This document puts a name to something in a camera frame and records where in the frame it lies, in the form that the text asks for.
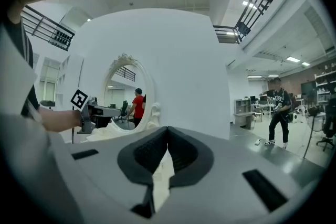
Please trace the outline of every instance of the floor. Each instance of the floor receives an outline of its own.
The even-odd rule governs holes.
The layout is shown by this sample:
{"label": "floor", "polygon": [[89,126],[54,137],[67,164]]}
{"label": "floor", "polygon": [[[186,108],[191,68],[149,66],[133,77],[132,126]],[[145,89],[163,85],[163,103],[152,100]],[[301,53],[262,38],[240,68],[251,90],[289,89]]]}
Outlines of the floor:
{"label": "floor", "polygon": [[120,128],[124,129],[124,130],[132,130],[132,129],[134,129],[134,123],[133,122],[124,121],[122,123],[121,120],[118,120],[118,121],[115,121],[115,124],[117,126],[119,126]]}
{"label": "floor", "polygon": [[[308,145],[309,136],[311,132],[311,119],[309,118],[310,122],[307,123],[307,119],[305,116],[302,116],[301,114],[298,115],[298,120],[296,123],[289,123],[288,129],[289,129],[289,136],[288,136],[288,146],[287,151],[294,153],[295,155],[299,157],[303,157]],[[259,117],[255,121],[255,126],[252,130],[249,130],[249,132],[259,136],[262,139],[268,139],[268,125],[271,121],[271,119],[268,116],[268,113],[265,111],[265,115],[263,115],[261,121]],[[315,121],[315,130],[321,129],[322,121]],[[318,146],[316,145],[317,141],[322,140],[324,137],[324,133],[322,131],[320,132],[313,132],[312,138],[307,150],[307,154],[305,159],[319,165],[322,167],[327,167],[330,156],[332,154],[331,146],[328,145],[325,151],[323,151],[324,143],[320,143]],[[275,129],[275,144],[277,146],[282,147],[282,128],[280,123],[276,126]]]}
{"label": "floor", "polygon": [[255,145],[260,139],[249,130],[231,125],[230,141],[239,144],[248,150],[260,154],[265,159],[279,167],[284,173],[290,175],[300,187],[304,187],[313,180],[319,179],[324,172],[320,165],[312,163],[302,157],[283,149],[277,145],[266,146],[263,142]]}

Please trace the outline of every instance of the black oval recess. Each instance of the black oval recess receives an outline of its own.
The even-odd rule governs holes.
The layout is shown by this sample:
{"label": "black oval recess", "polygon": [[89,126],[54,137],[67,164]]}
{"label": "black oval recess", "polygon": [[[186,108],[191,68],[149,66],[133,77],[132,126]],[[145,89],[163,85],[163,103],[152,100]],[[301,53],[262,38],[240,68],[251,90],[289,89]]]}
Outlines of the black oval recess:
{"label": "black oval recess", "polygon": [[170,188],[196,184],[213,166],[211,149],[174,127],[162,127],[124,147],[118,154],[118,165],[131,182],[152,187],[152,175],[167,148],[175,171]]}

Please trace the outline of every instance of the fluorescent light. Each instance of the fluorescent light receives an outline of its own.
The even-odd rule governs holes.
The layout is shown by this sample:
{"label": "fluorescent light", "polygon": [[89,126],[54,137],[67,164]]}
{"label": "fluorescent light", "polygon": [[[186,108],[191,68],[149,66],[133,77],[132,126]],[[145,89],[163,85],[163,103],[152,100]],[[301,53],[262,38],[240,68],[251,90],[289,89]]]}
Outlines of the fluorescent light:
{"label": "fluorescent light", "polygon": [[295,58],[293,58],[293,57],[291,57],[291,56],[288,57],[287,60],[288,60],[288,61],[292,61],[292,62],[299,62],[299,61],[300,61],[300,60],[295,59]]}
{"label": "fluorescent light", "polygon": [[233,36],[233,35],[236,35],[236,36],[238,36],[238,34],[237,34],[237,33],[233,33],[233,32],[227,32],[226,34],[227,34],[227,35],[230,35],[230,36]]}
{"label": "fluorescent light", "polygon": [[[247,4],[248,4],[247,1],[243,1],[243,5],[244,5],[244,6],[247,6]],[[256,7],[255,5],[253,5],[252,3],[248,4],[248,6],[249,6],[250,8],[257,9],[257,7]]]}
{"label": "fluorescent light", "polygon": [[257,9],[257,7],[256,7],[255,5],[253,5],[252,3],[250,3],[248,6],[249,6],[250,8]]}

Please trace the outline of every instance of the black pants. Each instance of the black pants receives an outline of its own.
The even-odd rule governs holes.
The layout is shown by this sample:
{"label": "black pants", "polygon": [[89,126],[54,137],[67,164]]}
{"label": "black pants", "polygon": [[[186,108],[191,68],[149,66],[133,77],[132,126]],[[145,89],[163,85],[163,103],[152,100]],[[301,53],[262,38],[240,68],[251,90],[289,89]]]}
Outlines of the black pants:
{"label": "black pants", "polygon": [[287,114],[280,114],[275,113],[273,115],[273,118],[271,120],[271,123],[269,124],[269,140],[274,140],[274,129],[275,126],[280,122],[282,127],[282,140],[284,143],[288,142],[288,113]]}
{"label": "black pants", "polygon": [[140,119],[134,118],[134,128],[137,128],[140,122],[141,122],[141,118]]}

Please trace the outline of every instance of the black rectangular slot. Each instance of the black rectangular slot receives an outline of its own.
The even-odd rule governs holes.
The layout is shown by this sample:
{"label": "black rectangular slot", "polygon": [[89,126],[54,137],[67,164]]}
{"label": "black rectangular slot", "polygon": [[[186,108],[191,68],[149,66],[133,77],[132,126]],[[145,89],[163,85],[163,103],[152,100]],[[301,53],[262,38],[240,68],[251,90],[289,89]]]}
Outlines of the black rectangular slot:
{"label": "black rectangular slot", "polygon": [[83,158],[86,158],[86,157],[90,157],[90,156],[96,155],[96,154],[98,154],[98,151],[88,150],[88,151],[81,151],[81,152],[73,153],[72,157],[74,158],[74,160],[77,160],[77,159],[83,159]]}
{"label": "black rectangular slot", "polygon": [[287,199],[258,170],[244,172],[243,176],[270,212],[287,202]]}

